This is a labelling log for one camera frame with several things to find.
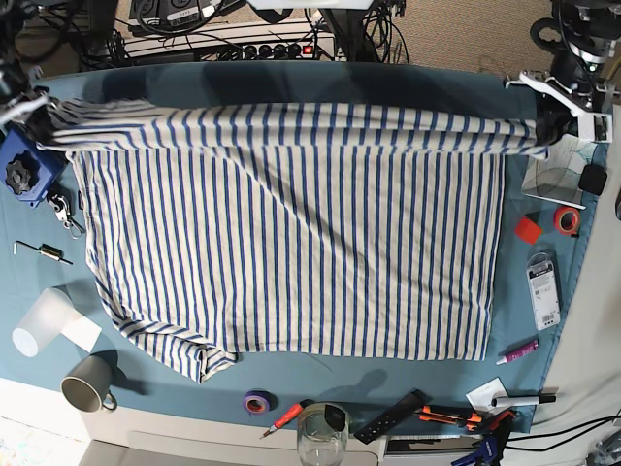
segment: gray mug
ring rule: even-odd
[[[106,409],[114,411],[117,403],[110,393],[113,371],[101,357],[90,355],[80,361],[60,383],[60,391],[71,405],[86,413]]]

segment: red screwdriver handle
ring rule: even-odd
[[[291,408],[289,408],[289,411],[287,411],[284,415],[282,415],[279,420],[274,423],[274,426],[278,429],[281,429],[286,423],[295,419],[298,414],[302,412],[303,409],[304,408],[302,408],[302,405],[300,403],[293,405]]]

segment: mug handle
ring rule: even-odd
[[[112,403],[111,406],[106,406],[106,400],[110,399],[110,402]],[[105,408],[106,410],[112,412],[116,409],[116,407],[118,406],[118,403],[116,403],[116,398],[114,398],[114,396],[112,395],[111,392],[108,392],[108,394],[106,395],[106,398],[104,398],[104,402],[101,404],[102,408]]]

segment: purple tape roll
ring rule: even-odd
[[[244,409],[251,415],[262,415],[270,410],[269,393],[251,390],[244,397]]]

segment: screwdriver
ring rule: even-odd
[[[291,408],[289,408],[289,411],[287,411],[284,415],[280,417],[279,420],[277,420],[276,422],[274,422],[274,424],[272,424],[272,427],[270,427],[268,430],[265,431],[265,433],[261,436],[261,438],[264,439],[268,435],[271,435],[277,430],[284,427],[287,423],[295,419],[298,416],[298,414],[301,413],[304,410],[304,408],[310,404],[312,404],[311,400],[303,400],[300,403],[296,403],[295,405],[293,405]]]
[[[40,255],[44,255],[45,257],[49,257],[57,262],[67,265],[73,265],[73,262],[68,261],[67,259],[62,258],[62,250],[58,250],[57,248],[53,248],[50,245],[40,245],[38,248],[34,246],[30,246],[22,241],[15,241],[13,243],[13,254],[17,254],[17,246],[24,246],[25,248],[29,248],[30,250],[37,251]]]

